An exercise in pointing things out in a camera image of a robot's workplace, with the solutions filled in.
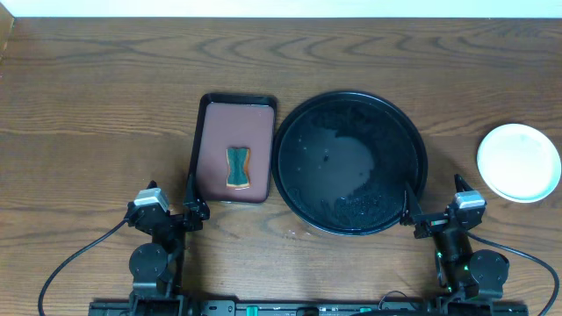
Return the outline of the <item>light blue plate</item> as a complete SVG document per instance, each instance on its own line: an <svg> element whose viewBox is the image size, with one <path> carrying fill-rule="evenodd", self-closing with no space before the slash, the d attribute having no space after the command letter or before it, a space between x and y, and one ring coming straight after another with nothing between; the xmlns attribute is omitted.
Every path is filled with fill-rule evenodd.
<svg viewBox="0 0 562 316"><path fill-rule="evenodd" d="M516 203L548 197L561 180L561 157L553 142L534 127L506 124L479 143L480 176L497 195Z"/></svg>

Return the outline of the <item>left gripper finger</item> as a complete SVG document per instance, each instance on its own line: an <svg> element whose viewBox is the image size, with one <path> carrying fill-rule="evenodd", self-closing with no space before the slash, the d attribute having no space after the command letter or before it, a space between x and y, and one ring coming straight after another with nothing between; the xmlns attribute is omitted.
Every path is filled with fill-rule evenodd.
<svg viewBox="0 0 562 316"><path fill-rule="evenodd" d="M138 212L144 209L167 212L169 210L169 200L156 181L151 181L148 187L145 190L141 190L133 200L133 209Z"/></svg>
<svg viewBox="0 0 562 316"><path fill-rule="evenodd" d="M200 214L200 199L198 197L196 178L192 173L187 178L183 206L185 210Z"/></svg>

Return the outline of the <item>green and orange sponge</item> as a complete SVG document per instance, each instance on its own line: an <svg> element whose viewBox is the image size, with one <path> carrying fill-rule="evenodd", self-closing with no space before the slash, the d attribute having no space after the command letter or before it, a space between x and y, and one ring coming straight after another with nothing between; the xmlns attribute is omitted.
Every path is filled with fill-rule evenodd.
<svg viewBox="0 0 562 316"><path fill-rule="evenodd" d="M250 186L248 147L229 147L227 149L227 187L235 190Z"/></svg>

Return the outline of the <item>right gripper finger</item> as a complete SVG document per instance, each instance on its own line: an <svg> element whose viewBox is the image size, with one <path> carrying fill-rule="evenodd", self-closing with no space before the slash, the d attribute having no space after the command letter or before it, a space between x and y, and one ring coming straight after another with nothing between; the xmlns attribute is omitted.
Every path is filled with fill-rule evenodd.
<svg viewBox="0 0 562 316"><path fill-rule="evenodd" d="M452 203L459 210L486 207L486 200L483 196L469 185L461 175L454 175L454 183L457 192L452 199Z"/></svg>
<svg viewBox="0 0 562 316"><path fill-rule="evenodd" d="M418 219L422 215L417 196L409 183L405 184L404 209L401 214L402 219Z"/></svg>

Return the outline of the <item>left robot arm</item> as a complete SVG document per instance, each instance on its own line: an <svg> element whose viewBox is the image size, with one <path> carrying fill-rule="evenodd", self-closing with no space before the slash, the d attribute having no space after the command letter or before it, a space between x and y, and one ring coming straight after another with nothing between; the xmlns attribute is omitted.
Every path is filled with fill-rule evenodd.
<svg viewBox="0 0 562 316"><path fill-rule="evenodd" d="M201 230L210 218L194 175L188 176L183 207L183 213L171 214L168 198L154 181L127 204L126 223L152 241L137 247L129 259L133 290L125 315L201 314L201 304L181 292L185 235Z"/></svg>

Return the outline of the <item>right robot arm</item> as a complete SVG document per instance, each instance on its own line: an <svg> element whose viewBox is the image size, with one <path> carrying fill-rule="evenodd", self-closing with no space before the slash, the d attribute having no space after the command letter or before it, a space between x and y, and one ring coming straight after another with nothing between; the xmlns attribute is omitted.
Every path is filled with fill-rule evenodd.
<svg viewBox="0 0 562 316"><path fill-rule="evenodd" d="M472 249L469 230L482 222L486 200L460 175L454 176L456 194L443 212L425 213L407 184L400 224L414 227L416 239L435 243L439 286L448 291L428 304L440 314L493 315L494 301L503 296L508 259L493 250Z"/></svg>

